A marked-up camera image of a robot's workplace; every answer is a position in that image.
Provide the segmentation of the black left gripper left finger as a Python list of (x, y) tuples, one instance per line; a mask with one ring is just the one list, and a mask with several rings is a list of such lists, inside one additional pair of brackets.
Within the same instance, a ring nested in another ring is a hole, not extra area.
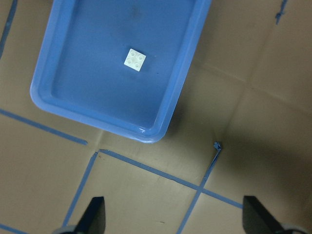
[(55, 234), (103, 234), (105, 233), (105, 200), (93, 197), (77, 225), (61, 227)]

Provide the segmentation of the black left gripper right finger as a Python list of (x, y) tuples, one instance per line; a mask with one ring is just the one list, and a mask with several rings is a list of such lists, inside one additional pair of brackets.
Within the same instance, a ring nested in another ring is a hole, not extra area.
[(285, 225), (253, 195), (243, 197), (242, 226), (246, 234), (306, 234), (303, 228)]

